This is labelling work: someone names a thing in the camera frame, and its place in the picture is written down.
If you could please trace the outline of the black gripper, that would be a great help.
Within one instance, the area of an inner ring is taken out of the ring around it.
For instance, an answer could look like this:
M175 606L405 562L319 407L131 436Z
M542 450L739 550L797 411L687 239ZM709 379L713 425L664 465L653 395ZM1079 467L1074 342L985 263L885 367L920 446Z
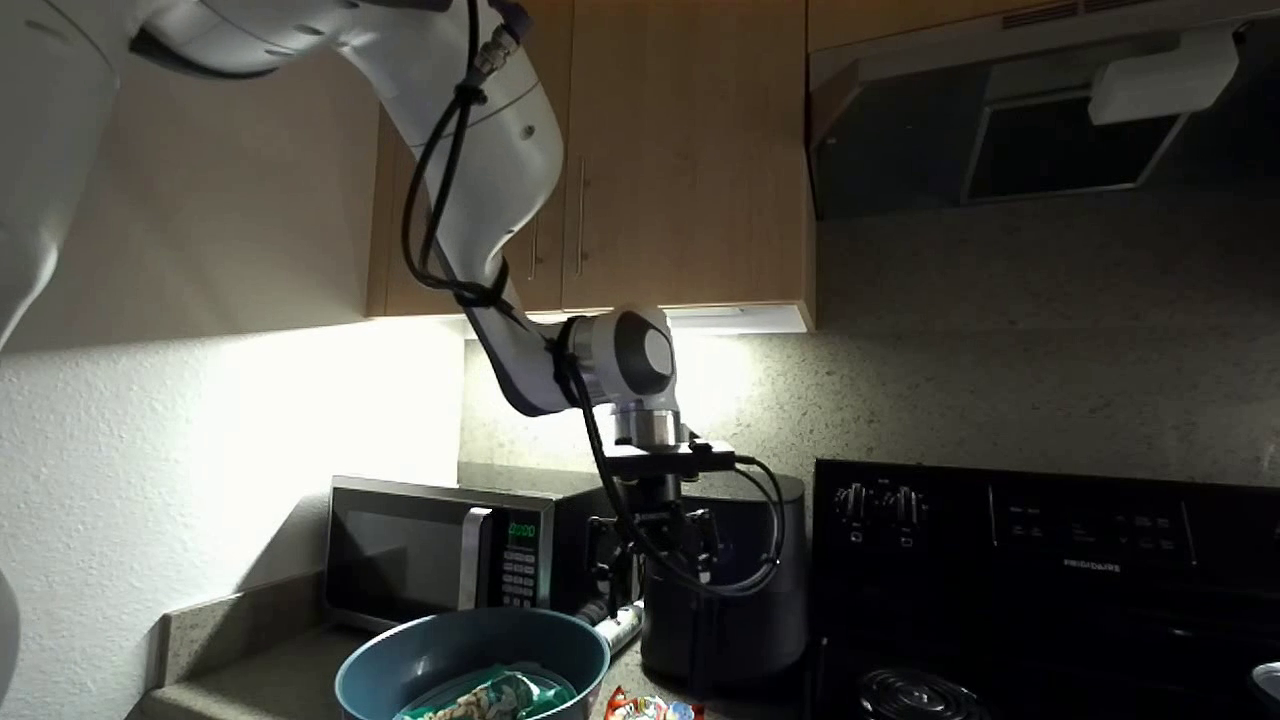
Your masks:
M718 596L718 520L693 500L636 500L640 583L655 629L687 623Z

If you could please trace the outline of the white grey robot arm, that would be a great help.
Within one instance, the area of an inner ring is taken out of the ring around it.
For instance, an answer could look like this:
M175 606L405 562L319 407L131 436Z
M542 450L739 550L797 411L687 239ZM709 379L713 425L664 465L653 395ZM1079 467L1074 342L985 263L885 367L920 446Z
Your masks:
M612 308L543 323L513 287L509 245L564 170L528 22L523 0L0 0L0 333L58 277L131 55L261 81L337 52L413 150L401 258L457 298L506 401L523 417L612 411L587 431L608 494L696 476L668 316Z

